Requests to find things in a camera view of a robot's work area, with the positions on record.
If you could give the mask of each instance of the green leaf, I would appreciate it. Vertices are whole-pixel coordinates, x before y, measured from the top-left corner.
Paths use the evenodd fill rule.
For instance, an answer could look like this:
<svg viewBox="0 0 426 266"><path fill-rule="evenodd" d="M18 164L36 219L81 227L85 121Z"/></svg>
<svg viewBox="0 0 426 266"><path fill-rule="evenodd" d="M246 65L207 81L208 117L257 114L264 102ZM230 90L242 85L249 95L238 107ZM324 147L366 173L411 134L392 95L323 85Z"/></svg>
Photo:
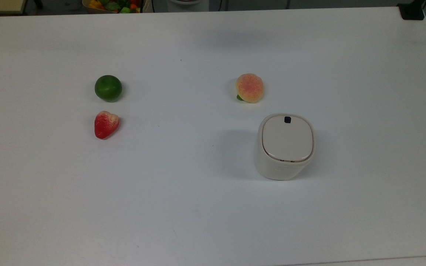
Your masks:
<svg viewBox="0 0 426 266"><path fill-rule="evenodd" d="M115 2L109 2L108 4L105 5L105 8L109 11L118 10L119 5Z"/></svg>

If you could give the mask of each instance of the white lid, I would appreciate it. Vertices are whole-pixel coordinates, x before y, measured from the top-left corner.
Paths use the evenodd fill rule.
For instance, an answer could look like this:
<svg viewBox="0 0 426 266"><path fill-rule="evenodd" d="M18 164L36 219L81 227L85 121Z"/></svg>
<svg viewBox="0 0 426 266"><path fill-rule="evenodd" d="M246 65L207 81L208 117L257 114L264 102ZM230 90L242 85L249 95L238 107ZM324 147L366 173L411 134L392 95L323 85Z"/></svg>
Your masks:
<svg viewBox="0 0 426 266"><path fill-rule="evenodd" d="M262 146L266 153L276 160L306 160L313 150L310 125L293 115L273 116L262 128Z"/></svg>

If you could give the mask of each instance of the plastic container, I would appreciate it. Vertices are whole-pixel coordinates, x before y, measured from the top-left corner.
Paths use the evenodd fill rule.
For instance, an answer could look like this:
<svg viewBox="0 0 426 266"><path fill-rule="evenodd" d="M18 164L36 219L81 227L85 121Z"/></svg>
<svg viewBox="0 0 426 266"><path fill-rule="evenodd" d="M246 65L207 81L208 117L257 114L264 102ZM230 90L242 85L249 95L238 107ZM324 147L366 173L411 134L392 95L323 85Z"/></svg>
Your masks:
<svg viewBox="0 0 426 266"><path fill-rule="evenodd" d="M271 180L294 178L315 153L315 132L305 118L275 113L259 126L254 150L254 165Z"/></svg>
<svg viewBox="0 0 426 266"><path fill-rule="evenodd" d="M169 12L208 12L208 0L167 0Z"/></svg>

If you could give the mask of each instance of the green lime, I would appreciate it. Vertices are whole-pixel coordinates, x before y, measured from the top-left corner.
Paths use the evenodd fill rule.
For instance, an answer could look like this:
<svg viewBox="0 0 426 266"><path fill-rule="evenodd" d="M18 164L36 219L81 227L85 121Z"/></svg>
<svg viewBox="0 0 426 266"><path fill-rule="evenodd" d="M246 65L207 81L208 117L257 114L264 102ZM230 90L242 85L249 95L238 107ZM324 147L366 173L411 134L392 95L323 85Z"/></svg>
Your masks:
<svg viewBox="0 0 426 266"><path fill-rule="evenodd" d="M123 9L119 12L119 13L122 13L122 14L127 14L127 13L130 13L131 11L129 10L129 8L128 7L123 7Z"/></svg>
<svg viewBox="0 0 426 266"><path fill-rule="evenodd" d="M116 101L121 95L121 91L123 91L123 86L115 76L106 75L100 77L95 83L96 95L107 102Z"/></svg>

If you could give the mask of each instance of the red strawberry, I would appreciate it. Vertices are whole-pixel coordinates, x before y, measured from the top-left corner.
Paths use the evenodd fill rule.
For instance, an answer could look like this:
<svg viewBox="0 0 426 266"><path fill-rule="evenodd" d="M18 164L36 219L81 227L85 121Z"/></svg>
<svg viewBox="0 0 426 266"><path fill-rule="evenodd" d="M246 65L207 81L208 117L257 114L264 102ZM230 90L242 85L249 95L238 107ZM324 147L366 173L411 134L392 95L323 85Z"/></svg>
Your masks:
<svg viewBox="0 0 426 266"><path fill-rule="evenodd" d="M119 126L119 116L101 111L95 118L95 135L99 139L110 136Z"/></svg>

